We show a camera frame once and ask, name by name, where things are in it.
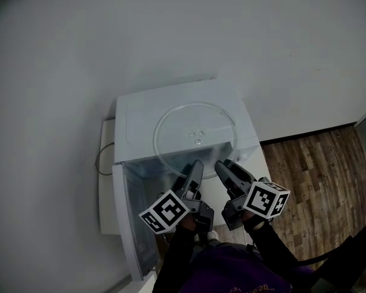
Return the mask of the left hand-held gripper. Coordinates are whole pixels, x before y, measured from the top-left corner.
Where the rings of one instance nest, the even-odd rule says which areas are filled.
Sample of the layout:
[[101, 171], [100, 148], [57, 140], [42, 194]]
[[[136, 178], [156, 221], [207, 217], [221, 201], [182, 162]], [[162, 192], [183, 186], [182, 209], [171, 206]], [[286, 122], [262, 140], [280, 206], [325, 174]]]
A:
[[154, 234], [174, 230], [187, 214], [192, 215], [197, 233], [212, 231], [214, 210], [202, 201], [199, 191], [203, 170], [203, 163], [196, 160], [186, 178], [179, 176], [170, 190], [139, 213], [139, 218]]

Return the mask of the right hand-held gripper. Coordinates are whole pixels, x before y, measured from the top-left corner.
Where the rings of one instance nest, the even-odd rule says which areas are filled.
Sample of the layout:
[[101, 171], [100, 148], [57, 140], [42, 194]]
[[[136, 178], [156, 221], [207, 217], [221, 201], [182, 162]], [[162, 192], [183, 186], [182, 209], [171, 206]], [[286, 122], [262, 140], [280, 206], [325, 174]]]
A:
[[215, 171], [230, 197], [221, 212], [229, 230], [243, 226], [244, 211], [266, 220], [281, 214], [290, 195], [286, 188], [269, 181], [256, 181], [236, 163], [228, 169], [222, 161], [217, 161]]

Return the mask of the round glass turntable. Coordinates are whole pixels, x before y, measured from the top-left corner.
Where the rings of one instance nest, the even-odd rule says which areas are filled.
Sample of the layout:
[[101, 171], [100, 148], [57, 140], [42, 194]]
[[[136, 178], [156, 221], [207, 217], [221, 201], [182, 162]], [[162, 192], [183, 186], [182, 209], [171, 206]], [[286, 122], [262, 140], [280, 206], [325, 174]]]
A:
[[172, 173], [186, 178], [195, 161], [203, 164], [203, 179], [215, 177], [215, 163], [237, 160], [236, 121], [212, 103], [193, 102], [167, 111], [153, 134], [154, 152]]

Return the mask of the person's right forearm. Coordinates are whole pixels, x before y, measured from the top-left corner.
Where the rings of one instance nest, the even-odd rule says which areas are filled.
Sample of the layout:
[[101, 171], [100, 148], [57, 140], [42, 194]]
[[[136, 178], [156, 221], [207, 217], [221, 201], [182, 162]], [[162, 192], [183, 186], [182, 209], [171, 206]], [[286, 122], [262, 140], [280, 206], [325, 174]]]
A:
[[279, 238], [267, 219], [245, 211], [242, 223], [266, 264], [274, 269], [296, 266], [298, 260]]

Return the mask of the person's left forearm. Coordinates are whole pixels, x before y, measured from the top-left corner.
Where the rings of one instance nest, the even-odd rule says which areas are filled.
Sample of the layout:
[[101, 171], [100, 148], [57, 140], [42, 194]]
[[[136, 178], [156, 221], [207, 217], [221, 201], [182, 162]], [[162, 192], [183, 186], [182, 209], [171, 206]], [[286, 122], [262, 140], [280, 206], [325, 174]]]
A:
[[170, 242], [152, 293], [178, 293], [188, 278], [195, 246], [195, 232], [181, 225]]

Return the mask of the white microwave oven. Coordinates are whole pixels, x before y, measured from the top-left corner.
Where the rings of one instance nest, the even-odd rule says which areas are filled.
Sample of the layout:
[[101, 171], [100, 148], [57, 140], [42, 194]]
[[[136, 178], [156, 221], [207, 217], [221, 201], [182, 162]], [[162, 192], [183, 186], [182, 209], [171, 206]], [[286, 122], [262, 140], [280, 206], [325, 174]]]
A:
[[154, 152], [154, 129], [167, 111], [178, 105], [193, 102], [220, 106], [236, 121], [239, 139], [236, 162], [241, 154], [252, 154], [259, 147], [259, 140], [240, 97], [239, 87], [213, 79], [118, 97], [115, 117], [115, 163], [138, 163], [145, 169], [145, 174], [172, 173]]

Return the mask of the white microwave door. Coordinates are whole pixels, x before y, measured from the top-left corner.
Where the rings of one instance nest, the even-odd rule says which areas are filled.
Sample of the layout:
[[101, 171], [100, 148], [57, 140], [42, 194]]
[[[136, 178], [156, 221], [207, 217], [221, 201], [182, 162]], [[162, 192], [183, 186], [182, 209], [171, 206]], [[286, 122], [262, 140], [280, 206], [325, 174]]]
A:
[[131, 277], [143, 281], [156, 265], [156, 238], [139, 217], [148, 207], [143, 181], [121, 164], [112, 167], [115, 207], [124, 253]]

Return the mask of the person's purple shirt torso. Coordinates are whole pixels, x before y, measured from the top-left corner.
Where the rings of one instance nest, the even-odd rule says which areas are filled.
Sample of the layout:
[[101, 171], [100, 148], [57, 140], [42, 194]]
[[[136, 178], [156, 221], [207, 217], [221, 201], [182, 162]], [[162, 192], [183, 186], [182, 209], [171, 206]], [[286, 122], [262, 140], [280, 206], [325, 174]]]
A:
[[234, 245], [203, 250], [190, 263], [178, 293], [289, 293], [290, 283], [255, 253]]

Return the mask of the black chair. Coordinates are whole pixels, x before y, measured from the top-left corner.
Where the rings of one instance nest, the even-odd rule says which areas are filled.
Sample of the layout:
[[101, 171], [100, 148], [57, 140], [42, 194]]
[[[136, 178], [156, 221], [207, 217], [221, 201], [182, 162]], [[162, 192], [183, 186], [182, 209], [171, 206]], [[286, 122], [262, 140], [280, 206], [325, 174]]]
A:
[[294, 285], [290, 293], [350, 293], [366, 268], [366, 226], [339, 247], [298, 265], [322, 265], [308, 280]]

